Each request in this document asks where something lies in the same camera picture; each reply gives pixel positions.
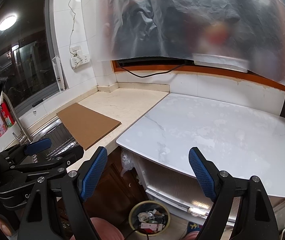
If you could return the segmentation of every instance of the window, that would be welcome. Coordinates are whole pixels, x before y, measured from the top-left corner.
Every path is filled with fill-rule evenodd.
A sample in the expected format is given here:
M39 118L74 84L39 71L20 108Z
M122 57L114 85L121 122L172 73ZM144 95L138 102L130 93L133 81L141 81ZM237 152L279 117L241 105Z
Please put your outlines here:
M47 42L45 0L4 0L0 7L0 77L18 115L59 91Z

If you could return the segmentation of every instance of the cardboard sheet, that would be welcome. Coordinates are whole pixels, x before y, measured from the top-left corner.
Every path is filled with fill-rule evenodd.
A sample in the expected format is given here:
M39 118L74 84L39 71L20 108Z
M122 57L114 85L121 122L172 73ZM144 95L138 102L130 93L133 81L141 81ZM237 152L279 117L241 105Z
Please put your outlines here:
M85 150L121 124L78 103L68 106L57 115Z

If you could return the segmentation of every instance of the kitchen counter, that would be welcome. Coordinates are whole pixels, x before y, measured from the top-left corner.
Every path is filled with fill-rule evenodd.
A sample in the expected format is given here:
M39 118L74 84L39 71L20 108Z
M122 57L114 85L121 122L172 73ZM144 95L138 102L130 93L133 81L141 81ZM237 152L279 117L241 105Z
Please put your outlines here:
M285 118L221 101L169 94L123 133L117 143L190 177L198 147L219 170L261 178L270 196L285 197Z
M167 94L167 92L152 90L118 88L110 93L94 93L80 101L79 104L116 119L121 122L121 125L86 150L83 158L68 167L67 171L78 170L84 161L91 158L99 146L104 146L110 154L118 146L116 139Z

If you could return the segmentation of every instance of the electrical outlet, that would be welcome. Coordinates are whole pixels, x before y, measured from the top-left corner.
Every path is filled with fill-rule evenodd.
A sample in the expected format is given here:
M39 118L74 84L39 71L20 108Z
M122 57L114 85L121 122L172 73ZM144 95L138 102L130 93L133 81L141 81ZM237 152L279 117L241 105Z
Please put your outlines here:
M79 59L78 57L72 57L70 59L70 63L71 63L71 68L75 69L75 68L79 67L83 63L83 60Z
M90 61L90 56L89 54L84 54L83 55L83 64L88 63Z
M89 54L82 54L82 50L77 50L74 52L78 57L72 57L70 59L71 68L75 69L82 64L88 63L90 61Z

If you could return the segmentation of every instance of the cabinet door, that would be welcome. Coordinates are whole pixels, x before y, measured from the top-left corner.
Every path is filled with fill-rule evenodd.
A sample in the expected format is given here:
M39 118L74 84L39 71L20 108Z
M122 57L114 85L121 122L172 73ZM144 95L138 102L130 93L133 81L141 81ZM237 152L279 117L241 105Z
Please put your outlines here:
M121 177L120 153L121 148L118 147L108 156L93 196L84 203L90 217L103 218L114 226L127 220L137 203L148 199L137 182L135 171L127 171Z

